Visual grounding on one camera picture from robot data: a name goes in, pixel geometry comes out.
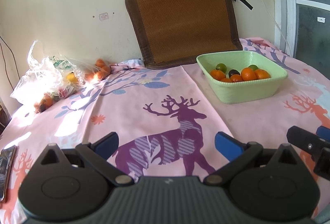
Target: white cable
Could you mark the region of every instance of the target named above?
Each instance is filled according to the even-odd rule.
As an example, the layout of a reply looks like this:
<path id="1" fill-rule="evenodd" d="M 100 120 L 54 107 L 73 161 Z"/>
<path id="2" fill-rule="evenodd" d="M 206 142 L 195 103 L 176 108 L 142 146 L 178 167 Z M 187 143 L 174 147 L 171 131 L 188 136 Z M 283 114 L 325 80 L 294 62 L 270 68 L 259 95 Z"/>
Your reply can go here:
<path id="1" fill-rule="evenodd" d="M 292 53 L 291 53 L 290 45 L 289 45 L 288 41 L 286 40 L 286 38 L 284 37 L 284 35 L 283 35 L 283 33 L 282 33 L 282 31 L 281 31 L 279 25 L 277 24 L 277 22 L 275 21 L 274 17 L 271 15 L 271 13 L 269 12 L 269 10 L 267 9 L 266 4 L 264 3 L 264 1 L 261 0 L 261 2 L 262 2 L 262 4 L 264 5 L 264 7 L 265 7 L 266 11 L 268 12 L 269 16 L 271 17 L 271 19 L 273 19 L 273 21 L 274 21 L 276 27 L 278 28 L 279 32 L 281 33 L 281 36 L 282 36 L 283 39 L 285 40 L 285 43 L 287 44 L 288 49 L 289 49 L 290 56 L 293 57 L 293 55 L 292 55 Z"/>

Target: blue gripper pad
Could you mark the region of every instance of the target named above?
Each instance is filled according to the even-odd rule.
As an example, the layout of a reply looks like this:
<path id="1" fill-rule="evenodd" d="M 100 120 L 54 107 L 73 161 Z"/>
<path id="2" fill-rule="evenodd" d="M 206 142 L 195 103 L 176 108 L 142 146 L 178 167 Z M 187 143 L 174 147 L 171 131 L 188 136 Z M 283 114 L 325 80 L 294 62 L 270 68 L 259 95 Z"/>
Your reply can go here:
<path id="1" fill-rule="evenodd" d="M 330 129 L 329 128 L 326 128 L 324 126 L 320 126 L 316 130 L 316 135 L 319 136 L 320 138 L 323 138 L 326 141 L 330 142 Z"/>
<path id="2" fill-rule="evenodd" d="M 105 137 L 98 140 L 96 143 L 91 144 L 90 148 L 97 155 L 107 160 L 118 149 L 119 137 L 117 133 L 111 132 Z"/>
<path id="3" fill-rule="evenodd" d="M 214 144 L 217 151 L 225 156 L 228 161 L 236 159 L 244 152 L 246 148 L 244 143 L 241 143 L 224 132 L 219 132 L 216 134 Z"/>

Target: smartphone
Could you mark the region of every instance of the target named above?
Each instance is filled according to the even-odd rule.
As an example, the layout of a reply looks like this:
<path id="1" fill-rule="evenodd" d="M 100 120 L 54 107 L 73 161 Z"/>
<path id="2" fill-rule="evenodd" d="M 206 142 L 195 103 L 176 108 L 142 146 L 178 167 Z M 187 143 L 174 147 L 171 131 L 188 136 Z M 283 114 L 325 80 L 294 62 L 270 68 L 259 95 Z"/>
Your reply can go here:
<path id="1" fill-rule="evenodd" d="M 0 153 L 0 201 L 6 202 L 6 194 L 17 146 L 3 149 Z"/>

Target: door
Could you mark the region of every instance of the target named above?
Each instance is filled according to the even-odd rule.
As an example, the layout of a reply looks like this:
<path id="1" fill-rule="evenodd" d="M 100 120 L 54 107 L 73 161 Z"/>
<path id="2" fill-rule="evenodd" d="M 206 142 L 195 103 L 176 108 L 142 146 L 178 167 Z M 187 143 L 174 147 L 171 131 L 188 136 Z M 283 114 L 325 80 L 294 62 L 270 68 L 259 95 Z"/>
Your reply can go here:
<path id="1" fill-rule="evenodd" d="M 330 79 L 330 0 L 296 0 L 294 57 Z"/>

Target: orange deer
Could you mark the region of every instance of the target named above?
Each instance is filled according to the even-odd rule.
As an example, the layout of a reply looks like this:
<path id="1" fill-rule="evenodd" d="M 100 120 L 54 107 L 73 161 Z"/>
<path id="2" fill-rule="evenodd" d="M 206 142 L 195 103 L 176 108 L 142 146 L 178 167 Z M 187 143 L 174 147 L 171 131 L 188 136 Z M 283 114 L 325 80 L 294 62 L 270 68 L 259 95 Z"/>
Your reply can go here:
<path id="1" fill-rule="evenodd" d="M 19 187 L 26 176 L 26 170 L 27 169 L 29 170 L 32 166 L 33 160 L 31 159 L 31 154 L 27 160 L 26 157 L 27 157 L 27 150 L 21 154 L 18 160 L 17 168 L 13 166 L 13 172 L 16 172 L 17 177 L 14 183 L 14 187 L 12 189 L 8 189 L 7 191 L 7 202 L 3 203 L 2 205 L 2 209 L 5 210 L 5 213 L 3 215 L 3 222 L 2 222 L 3 224 L 6 224 L 6 220 L 8 220 L 9 224 L 12 223 L 11 221 L 12 212 L 16 205 Z"/>
<path id="2" fill-rule="evenodd" d="M 312 100 L 309 97 L 304 97 L 302 95 L 299 97 L 293 94 L 292 100 L 297 106 L 302 107 L 302 109 L 292 107 L 289 104 L 289 101 L 284 102 L 285 104 L 284 107 L 292 109 L 294 111 L 298 111 L 301 114 L 310 111 L 311 113 L 314 113 L 315 116 L 321 121 L 321 125 L 323 125 L 326 128 L 330 128 L 330 119 L 325 115 L 328 113 L 328 111 L 323 107 L 321 107 L 320 105 L 316 104 L 316 99 Z M 303 160 L 303 162 L 311 172 L 314 180 L 317 181 L 318 176 L 313 173 L 315 162 L 311 159 L 311 155 L 302 150 L 299 156 L 301 157 L 301 159 Z"/>

